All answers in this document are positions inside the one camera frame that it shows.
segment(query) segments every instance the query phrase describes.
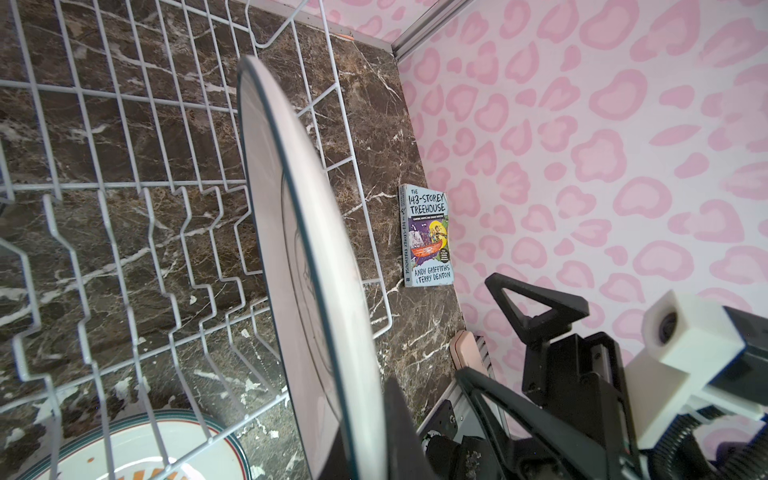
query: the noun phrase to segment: white wire rack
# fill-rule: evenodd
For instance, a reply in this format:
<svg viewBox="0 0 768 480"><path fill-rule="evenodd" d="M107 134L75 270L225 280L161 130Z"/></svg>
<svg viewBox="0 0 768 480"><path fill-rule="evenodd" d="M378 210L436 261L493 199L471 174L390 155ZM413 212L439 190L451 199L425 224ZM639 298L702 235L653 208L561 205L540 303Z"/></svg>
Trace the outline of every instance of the white wire rack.
<svg viewBox="0 0 768 480"><path fill-rule="evenodd" d="M0 238L0 247L7 250L5 258L10 259L9 262L15 262L16 269L19 272L18 278L23 280L21 285L8 285L6 280L2 281L2 288L8 289L8 291L22 292L22 300L26 298L25 304L19 304L18 308L0 317L0 327L7 326L9 328L16 327L15 333L11 339L12 343L12 355L15 361L15 366L18 371L18 377L23 384L32 384L36 386L36 391L29 393L21 398L13 399L0 406L0 415L7 415L14 409L31 404L32 402L45 401L46 405L51 409L51 422L48 427L46 435L50 438L49 451L51 456L51 473L50 478L57 478L57 465L59 459L59 452L62 447L62 411L60 408L60 398L63 392L68 391L76 386L81 386L86 382L92 382L95 387L99 411L101 413L101 429L104 434L104 447L105 455L109 467L109 479L114 480L114 461L112 454L112 447L110 443L110 418L108 415L108 395L105 392L102 379L109 374L119 372L122 369L133 369L135 373L135 381L138 387L138 397L143 410L149 415L150 423L154 432L154 437L157 442L157 447L161 453L165 468L162 472L153 476L152 479L166 478L168 475L177 471L181 465L185 462L189 462L195 455L198 455L205 449L211 447L215 442L226 438L228 435L243 429L245 425L253 422L260 415L264 414L267 410L286 399L287 393L281 393L279 390L270 386L271 400L265 402L257 409L247 411L245 406L237 401L237 397L233 394L232 386L227 377L222 373L214 358L210 355L207 339L210 338L215 332L226 330L228 337L229 349L234 353L241 361L241 368L244 372L253 374L256 379L260 380L264 385L269 386L270 383L264 379L262 373L256 368L248 357L241 352L236 343L233 341L233 326L241 322L250 321L253 327L253 334L268 349L275 358L279 358L278 354L274 351L273 347L263 339L263 337L257 331L256 318L260 314L268 313L268 307L265 306L266 299L260 300L247 300L247 292L243 288L243 279L247 279L250 276L259 277L263 274L261 270L250 269L248 267L251 260L247 258L247 255L243 251L243 242L241 241L240 228L243 226L243 222L250 222L250 202L249 192L245 185L244 180L244 166L242 169L234 169L236 171L233 174L233 168L225 166L227 163L223 158L223 153L220 148L220 134L217 134L217 122L214 121L214 115L223 114L228 116L228 121L231 123L231 129L237 136L239 134L239 125L237 124L237 109L233 106L235 100L233 97L233 89L227 84L227 75L225 74L224 63L222 62L222 56L220 54L219 43L217 40L217 29L214 26L225 25L230 33L231 41L234 45L236 56L240 55L257 55L265 48L269 48L287 29L290 29L290 34L293 36L295 43L296 53L298 54L298 60L300 64L301 76L303 79L304 91L306 93L306 106L296 113L298 117L303 117L305 114L310 114L312 130L314 131L314 141L316 143L317 150L323 166L327 173L339 168L343 165L351 165L356 185L357 193L361 202L362 214L365 218L365 225L368 231L372 257L376 266L376 278L365 280L363 283L366 285L378 285L380 293L382 295L383 305L386 309L386 325L376 331L374 338L381 336L387 330L392 327L392 314L389 308L389 301L387 300L386 287L383 281L382 269L379 263L378 253L376 251L376 243L373 237L373 231L371 228L371 222L369 219L368 208L366 206L366 196L362 188L357 160L355 156L355 150L353 145L352 134L349 129L349 122L347 120L346 109L344 105L342 88L339 82L339 73L336 69L336 61L333 55L333 46L331 42L331 36L329 34L328 24L326 20L325 8L322 0L319 2L320 13L323 20L323 34L325 36L325 43L328 52L328 62L333 72L333 83L328 85L327 88L322 90L321 94L313 97L310 88L310 81L308 80L307 71L305 69L304 58L301 54L301 45L299 35L296 32L296 23L294 21L295 14L308 2L304 0L294 11L294 13L285 19L282 25L269 37L264 43L257 42L256 36L253 33L251 25L251 16L258 15L258 11L252 9L248 3L242 5L236 3L233 5L229 0L225 0L223 4L223 10L226 12L227 17L224 18L220 15L214 15L211 12L208 0L203 0L204 8L195 8L189 6L185 0L176 2L174 0L154 0L154 9L157 13L157 24L159 29L156 28L156 33L161 35L164 44L164 51L161 52L167 59L168 70L170 70L170 76L173 79L173 91L175 91L175 98L159 98L153 95L153 81L150 75L150 63L145 60L147 52L143 51L144 45L141 41L141 35L144 33L146 25L138 22L134 18L134 9L132 7L131 0L124 0L124 13L127 16L127 21L130 23L131 32L133 35L133 45L135 59L134 65L138 66L141 70L141 78L139 81L143 83L146 91L146 95L127 94L121 91L121 82L118 79L118 72L115 67L115 55L120 54L119 50L115 50L114 46L110 44L108 39L108 30L105 25L105 18L114 17L113 12L106 12L99 5L99 0L91 0L91 2L76 2L74 0L50 0L53 2L55 8L55 15L58 20L58 36L63 42L63 47L66 52L66 64L69 67L69 84L62 84L62 82L47 82L38 81L35 77L36 67L33 62L33 54L28 46L28 37L25 34L25 30L30 29L30 25L26 25L22 22L22 15L20 13L19 0L9 0L10 15L8 16L8 23L12 24L12 29L18 37L18 48L20 49L20 59L23 65L20 65L21 71L26 77L26 80L16 79L0 79L0 88L4 88L10 91L23 91L26 92L33 104L34 116L37 122L37 129L39 134L39 144L42 149L43 155L47 163L47 178L45 181L40 181L39 178L28 180L22 175L18 175L14 171L13 164L6 158L6 153L3 148L3 143L0 142L0 176L2 176L2 182L0 182L0 202L6 204L6 206L12 207L17 201L20 195L25 196L37 196L39 204L45 219L48 235L50 239L53 239L60 248L65 249L69 263L71 274L74 281L70 283L69 290L74 290L79 296L79 302L82 309L81 319L77 322L77 341L81 350L82 362L87 366L90 371L88 374L80 376L76 379L70 379L67 382L58 382L57 378L50 372L46 372L44 369L32 368L28 364L28 358L30 352L27 345L30 339L34 339L40 332L50 328L50 325L46 324L46 321L41 316L41 308L46 306L53 300L53 297L47 293L42 295L35 289L35 276L38 272L35 271L35 267L30 261L30 256L35 252L25 251L24 248L14 245L11 241L4 238ZM78 72L78 48L80 45L76 44L73 48L73 42L70 39L68 30L71 29L71 25L68 24L65 12L62 5L76 5L79 8L86 8L92 12L95 17L96 26L98 27L98 34L100 37L101 48L106 57L106 65L108 67L109 85L105 88L83 88L81 85L81 75ZM147 2L142 2L142 7L146 7ZM164 12L167 12L169 8L174 8L180 15L183 15L184 25L179 26L178 23L170 24L164 18ZM232 12L242 9L242 15L233 15ZM212 40L213 50L217 65L215 67L216 73L220 76L220 86L223 87L223 98L226 106L217 105L216 102L209 101L206 86L206 76L210 72L203 72L201 67L200 58L196 46L196 36L193 32L193 27L190 19L203 18L207 20L208 32L210 33L210 39ZM171 47L169 43L169 29L178 31L179 29L186 30L186 35L190 39L189 49L191 51L191 57L194 60L194 77L195 81L199 84L200 92L202 94L202 102L191 101L186 98L183 93L183 88L179 83L179 73L177 67L174 64L174 55L178 55L177 51ZM238 37L242 41L241 32L247 35L250 42L246 45L241 45L238 42ZM4 41L12 41L10 38L4 39ZM152 55L159 55L157 52L151 52ZM52 146L50 137L50 124L46 121L46 117L50 114L50 111L46 108L45 102L41 98L41 94L66 94L74 96L77 99L79 105L79 111L81 115L82 125L84 125L84 142L87 143L88 153L90 154L90 161L93 167L94 181L71 181L71 178L67 175L62 175L62 170L67 170L68 165L64 161L57 158L55 149ZM349 148L349 156L344 160L337 161L336 163L328 164L328 159L324 153L324 145L320 138L320 129L318 128L318 114L316 107L326 97L336 94L340 107L340 116L343 122L344 131L346 133L346 143ZM91 98L107 98L116 101L121 131L124 137L124 153L127 155L127 159L130 161L130 175L132 180L120 180L111 181L105 178L103 175L103 166L107 163L112 163L113 158L105 158L104 155L99 154L98 146L98 132L94 132L97 128L93 127L91 123L91 117L93 116L93 110L87 108L87 103ZM128 111L132 108L132 104L148 104L151 110L151 124L154 126L154 135L157 138L157 147L159 151L159 157L154 161L157 165L162 166L164 170L163 177L142 177L140 175L140 168L138 166L136 148L132 141L132 131L129 128L129 122L127 120ZM183 142L186 142L189 152L192 168L194 169L194 179L192 180L178 180L174 179L172 161L169 160L169 154L167 151L168 139L164 138L164 130L161 128L161 116L158 114L160 108L177 108L177 115L180 116L183 125L186 138ZM204 114L204 119L207 120L207 128L210 129L211 142L213 145L213 151L199 151L199 144L197 139L194 138L192 130L190 129L190 122L193 112L199 112ZM239 138L235 141L237 146L237 154L239 155L240 163L243 163L243 155ZM218 170L218 175L210 175L206 172ZM141 319L136 318L137 310L132 305L132 292L128 287L128 283L131 282L131 275L124 271L124 265L126 264L126 257L121 255L121 233L116 228L110 216L110 206L108 198L111 192L116 190L126 189L135 190L138 201L143 201L145 209L146 223L146 235L144 239L146 241L146 247L149 250L149 254L152 258L152 265L154 266L154 276L152 281L157 284L157 290L159 294L170 303L171 311L173 313L174 325L167 331L167 343L162 346L153 348L150 351L140 352L139 345L142 338L138 331L137 325L141 322ZM83 267L83 258L88 256L88 251L83 251L82 248L78 250L78 246L74 245L66 235L59 230L59 223L57 223L56 212L61 205L67 202L65 198L68 192L73 190L79 190L82 192L93 192L95 200L98 203L98 216L94 218L103 227L103 232L106 233L109 247L111 249L112 264L108 268L108 271L94 272L86 270ZM197 321L197 331L186 335L179 335L180 330L186 325L186 322L180 314L179 299L177 294L172 293L166 287L164 281L166 273L164 272L161 258L158 254L158 250L165 247L166 243L156 243L155 235L157 228L167 229L165 225L156 217L156 209L153 202L154 195L159 191L164 190L171 196L179 199L184 205L184 213L181 214L183 219L179 219L180 228L178 234L173 239L180 241L181 248L183 250L184 264L188 276L188 288L190 294L192 292L202 293L210 303L210 313L204 318ZM193 218L193 202L190 202L190 192L194 192L195 198L202 198L203 196L215 199L214 204L217 206L218 213L213 216L212 222L202 230L187 230L190 226L190 222ZM232 215L232 212L227 212L225 202L223 201L223 195L230 198L232 196L241 196L240 205L243 209L247 206L247 211L242 215L233 217L233 221L222 221L225 213L228 216ZM225 275L220 260L219 250L217 249L217 238L214 235L219 231L226 223L232 224L233 235L237 243L237 255L239 257L239 263L242 269L241 274L229 274ZM217 308L217 295L214 293L214 285L211 283L204 283L195 278L195 259L194 255L190 252L190 248L187 245L187 239L192 235L199 235L200 232L208 233L210 238L209 258L212 259L215 265L215 271L217 273L217 284L228 284L237 289L237 295L239 296L239 302L235 302L233 305L227 305L226 311L220 315L220 311ZM91 354L91 344L89 343L89 321L93 318L91 304L93 303L92 296L89 295L87 287L88 283L94 278L100 275L116 276L119 283L119 297L122 302L123 316L120 321L126 322L130 331L130 344L131 344L131 356L120 362L114 362L107 367L99 366L99 362ZM175 462L172 462L167 454L167 450L161 438L160 431L155 422L154 415L152 414L153 407L150 399L147 395L147 389L145 387L144 376L142 375L142 365L147 364L147 361L153 359L160 354L170 353L175 373L180 381L180 384L184 390L184 394L194 411L201 425L205 425L203 420L203 413L196 401L195 395L192 393L188 384L187 378L184 375L184 360L180 357L178 350L182 346L187 346L191 343L199 343L201 345L202 354L205 357L205 361L210 368L215 372L221 385L228 392L228 396L232 399L233 407L238 413L238 421L233 422L227 426L223 431L217 435L211 435L208 428L203 428L203 432L207 438L207 441L197 446L195 449L189 451L186 455L178 458Z"/></svg>

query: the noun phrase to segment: pink wall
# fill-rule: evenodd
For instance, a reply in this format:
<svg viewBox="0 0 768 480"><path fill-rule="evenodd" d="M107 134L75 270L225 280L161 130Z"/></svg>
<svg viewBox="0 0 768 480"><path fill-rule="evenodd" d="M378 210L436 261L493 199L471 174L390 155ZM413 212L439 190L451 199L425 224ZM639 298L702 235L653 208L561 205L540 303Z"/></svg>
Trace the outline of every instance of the pink wall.
<svg viewBox="0 0 768 480"><path fill-rule="evenodd" d="M477 0L401 64L462 312L503 382L519 391L524 346L495 271L585 297L575 330L625 362L670 288L768 316L767 45L762 0Z"/></svg>
<svg viewBox="0 0 768 480"><path fill-rule="evenodd" d="M292 7L301 3L301 0L275 1ZM392 43L436 2L437 0L326 0L324 6L328 22ZM310 0L303 10L320 17L318 0Z"/></svg>

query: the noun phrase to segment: black cable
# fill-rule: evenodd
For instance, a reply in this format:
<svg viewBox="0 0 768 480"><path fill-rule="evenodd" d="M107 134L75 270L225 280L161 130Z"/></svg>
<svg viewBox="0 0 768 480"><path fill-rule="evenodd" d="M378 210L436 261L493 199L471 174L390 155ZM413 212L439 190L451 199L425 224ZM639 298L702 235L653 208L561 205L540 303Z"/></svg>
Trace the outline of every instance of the black cable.
<svg viewBox="0 0 768 480"><path fill-rule="evenodd" d="M714 420L723 416L715 406L698 411L701 417ZM648 469L653 480L675 480L680 466L675 465L683 444L701 426L692 415L678 415L648 456ZM768 424L752 438L741 452L733 454L716 471L702 480L766 480L768 479Z"/></svg>
<svg viewBox="0 0 768 480"><path fill-rule="evenodd" d="M707 420L714 420L723 416L715 406L708 406L699 410L699 415ZM648 470L653 480L674 480L674 459L677 451L694 430L701 426L701 422L691 415L678 415L670 424L667 431L659 439L648 458Z"/></svg>
<svg viewBox="0 0 768 480"><path fill-rule="evenodd" d="M723 467L707 476L707 480L764 480L768 478L768 425L733 454Z"/></svg>

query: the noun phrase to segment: white plate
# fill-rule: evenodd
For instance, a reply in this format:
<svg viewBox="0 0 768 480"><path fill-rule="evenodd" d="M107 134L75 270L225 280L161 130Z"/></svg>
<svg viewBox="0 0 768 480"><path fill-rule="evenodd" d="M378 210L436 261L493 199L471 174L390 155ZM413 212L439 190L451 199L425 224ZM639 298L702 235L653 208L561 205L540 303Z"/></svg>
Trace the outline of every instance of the white plate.
<svg viewBox="0 0 768 480"><path fill-rule="evenodd" d="M205 434L192 412L158 410L154 413L169 459L173 462L205 443ZM211 436L222 427L205 418ZM146 413L134 415L110 425L115 478L146 480L163 470L163 461ZM47 480L50 457L38 462L18 480ZM61 449L57 480L105 480L107 456L101 428L69 442ZM250 467L243 449L231 435L214 443L181 466L175 480L251 480Z"/></svg>
<svg viewBox="0 0 768 480"><path fill-rule="evenodd" d="M296 423L317 478L342 428L353 478L383 480L384 402L360 272L306 129L256 57L238 71L240 136Z"/></svg>

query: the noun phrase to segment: brown marble wall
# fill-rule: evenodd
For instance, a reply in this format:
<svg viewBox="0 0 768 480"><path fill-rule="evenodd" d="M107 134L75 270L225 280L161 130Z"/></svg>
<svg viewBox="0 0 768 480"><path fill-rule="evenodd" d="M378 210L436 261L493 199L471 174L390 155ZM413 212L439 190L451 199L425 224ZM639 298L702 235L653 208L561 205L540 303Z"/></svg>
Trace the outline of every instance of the brown marble wall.
<svg viewBox="0 0 768 480"><path fill-rule="evenodd" d="M198 0L187 4L205 9L205 4ZM3 5L0 8L8 9L7 2ZM84 109L93 133L90 142L78 96L72 91L41 89L41 106L59 180L63 184L98 182L97 171L105 182L133 182L136 176L141 181L167 181L169 172L174 181L221 180L222 177L242 180L235 135L237 126L226 110L226 93L230 93L230 103L236 106L233 86L236 85L237 51L251 54L251 37L241 30L233 33L228 25L219 22L214 22L211 30L204 16L190 13L192 43L187 20L178 7L161 3L159 15L156 2L151 0L134 1L130 5L137 22L138 46L147 66L148 84L138 61L139 48L128 21L127 4L120 0L99 2L108 43L105 49L93 3L61 2L81 86L114 92L117 85L121 93L143 98L148 97L151 90L160 103L153 112L146 102L124 98L121 107L114 98L86 94ZM211 2L209 6L213 15L227 17L223 2ZM233 21L245 25L244 5L233 2L231 6ZM19 8L37 82L73 86L54 2L21 0ZM0 61L7 68L2 78L26 82L28 76L15 25L11 12L5 13L5 21L0 24L4 38ZM161 17L173 67L166 55ZM282 22L281 18L254 9L249 18L253 40L258 42L266 41ZM297 25L297 31L314 97L333 83L325 37L322 32L302 25ZM462 328L461 313L451 287L406 289L402 285L396 191L401 183L425 185L425 179L395 62L384 51L340 38L333 39L333 49L359 178L394 320L391 330L376 340L382 379L396 376L418 424L450 381L448 342L455 331ZM107 51L114 66L114 77L110 73ZM306 106L299 57L290 28L273 45L260 51L259 56L296 109ZM195 58L199 61L199 73ZM179 84L178 91L174 78ZM167 102L176 101L179 95L185 102L198 105L207 100L218 109L214 108L209 116L204 109L186 108L185 122L179 106ZM326 164L347 158L350 152L336 96L329 95L321 101L316 112ZM314 134L310 116L304 115L301 120L308 126L308 133ZM0 127L12 181L15 184L50 183L48 156L28 89L0 86ZM375 278L378 274L353 164L330 170L329 181L344 214L363 278ZM126 296L135 313L140 354L167 346L169 330L180 323L180 329L174 334L175 341L183 343L177 348L178 370L168 351L141 363L152 408L190 408L179 372L189 383L191 397L200 409L227 425L241 418L241 409L252 412L273 398L285 385L282 367L256 337L259 333L265 342L276 347L269 313L255 316L253 322L246 318L234 325L231 341L227 329L207 334L210 358L204 355L202 342L193 337L201 326L220 325L229 310L232 310L231 319L239 319L247 313L247 306L265 296L261 275L247 273L260 269L257 239L250 218L238 227L241 248L237 246L234 226L247 213L244 192L232 191L237 185L220 188L221 208L215 191L201 193L197 186L190 185L187 187L188 215L178 192L173 194L168 187L149 189L156 217L153 239L158 264L166 290L175 295L178 317L174 315L170 299L158 286L149 248L147 203L135 187L108 189L105 194L125 279L124 292L118 281L114 251L104 228L97 191L92 188L64 190L61 202L55 203L58 228L78 253L88 311L78 295L68 251L48 232L41 201L44 192L18 191L16 201L0 213L0 232L3 238L28 253L41 304L41 331L25 340L30 370L49 373L58 386L90 373L90 367L84 364L77 334L77 324L85 318L88 318L88 343L100 369L130 360ZM220 212L221 218L211 230L212 240L209 229ZM185 254L180 232L187 218ZM214 244L221 276L213 255ZM190 286L188 270L197 284L210 284L210 293ZM231 276L241 279L243 296L235 282L220 280ZM0 454L0 474L4 474L0 476L5 477L45 455L45 449L40 447L45 446L53 426L51 420L42 415L47 410L43 400L17 405L19 399L43 391L41 382L21 382L16 375L11 340L31 322L25 310L28 297L17 256L0 256L0 278L0 409L5 410L0 413L0 438L8 438L14 429L23 434ZM382 292L377 285L366 288L372 331L376 331L386 324ZM254 365L257 373L249 371L234 349ZM214 366L228 379L229 390L213 374ZM138 398L137 376L132 366L104 375L103 383L111 419L147 408ZM93 381L87 381L59 395L65 439L73 439L98 426L100 416L95 392ZM268 432L278 432L278 436ZM237 435L254 472L263 471L268 478L308 476L289 402L271 409Z"/></svg>

